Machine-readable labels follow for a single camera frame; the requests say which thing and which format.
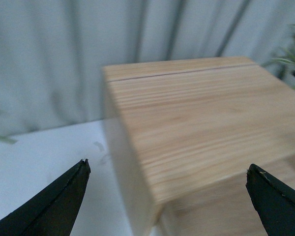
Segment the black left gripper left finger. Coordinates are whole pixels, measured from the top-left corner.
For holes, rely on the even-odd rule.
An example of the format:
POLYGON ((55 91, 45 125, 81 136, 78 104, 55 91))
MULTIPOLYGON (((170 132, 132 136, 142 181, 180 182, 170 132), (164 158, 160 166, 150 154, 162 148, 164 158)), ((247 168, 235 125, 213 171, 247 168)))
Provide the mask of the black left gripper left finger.
POLYGON ((91 169, 87 159, 54 180, 0 220, 0 236, 68 236, 85 195, 91 169))

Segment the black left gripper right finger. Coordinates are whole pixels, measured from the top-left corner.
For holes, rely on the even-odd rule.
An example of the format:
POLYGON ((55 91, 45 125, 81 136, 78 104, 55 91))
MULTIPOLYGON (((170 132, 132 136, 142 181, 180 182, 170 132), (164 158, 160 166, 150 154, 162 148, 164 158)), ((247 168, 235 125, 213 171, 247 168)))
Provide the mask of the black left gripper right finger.
POLYGON ((251 164, 246 189, 269 236, 295 236, 295 190, 251 164))

